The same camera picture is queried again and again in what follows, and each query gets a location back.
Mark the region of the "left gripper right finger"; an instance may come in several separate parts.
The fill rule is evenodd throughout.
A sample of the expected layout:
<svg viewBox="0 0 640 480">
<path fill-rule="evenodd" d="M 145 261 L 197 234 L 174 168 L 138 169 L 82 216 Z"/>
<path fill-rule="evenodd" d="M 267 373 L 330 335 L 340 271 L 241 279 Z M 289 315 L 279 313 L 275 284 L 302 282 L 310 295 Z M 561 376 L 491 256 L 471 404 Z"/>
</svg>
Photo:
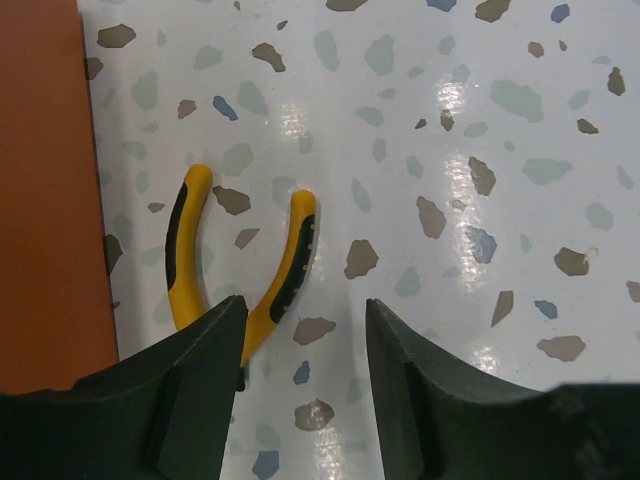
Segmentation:
<svg viewBox="0 0 640 480">
<path fill-rule="evenodd" d="M 465 363 L 378 299 L 365 316 L 385 478 L 638 478 L 638 384 L 539 392 Z"/>
</svg>

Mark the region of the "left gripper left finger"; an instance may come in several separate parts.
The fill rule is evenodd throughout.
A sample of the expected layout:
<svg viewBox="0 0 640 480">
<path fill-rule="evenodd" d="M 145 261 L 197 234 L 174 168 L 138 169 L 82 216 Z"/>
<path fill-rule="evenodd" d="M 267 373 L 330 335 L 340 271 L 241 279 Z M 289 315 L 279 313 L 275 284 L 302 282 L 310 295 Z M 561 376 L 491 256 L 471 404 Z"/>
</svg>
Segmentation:
<svg viewBox="0 0 640 480">
<path fill-rule="evenodd" d="M 247 316 L 229 296 L 67 391 L 2 395 L 2 478 L 219 478 Z"/>
</svg>

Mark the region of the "orange-black long-nose pliers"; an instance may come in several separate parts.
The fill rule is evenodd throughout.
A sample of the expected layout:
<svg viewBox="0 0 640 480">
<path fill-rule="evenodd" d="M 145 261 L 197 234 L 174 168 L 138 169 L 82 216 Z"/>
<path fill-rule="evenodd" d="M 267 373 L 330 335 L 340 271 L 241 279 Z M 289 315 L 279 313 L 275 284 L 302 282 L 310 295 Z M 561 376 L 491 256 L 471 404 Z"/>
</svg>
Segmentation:
<svg viewBox="0 0 640 480">
<path fill-rule="evenodd" d="M 165 240 L 165 274 L 174 324 L 182 330 L 206 312 L 196 271 L 196 237 L 202 209 L 213 186 L 210 167 L 189 168 L 175 200 Z M 249 361 L 289 311 L 310 268 L 317 200 L 308 190 L 291 197 L 289 231 L 277 273 L 249 313 L 237 390 L 246 388 Z"/>
</svg>

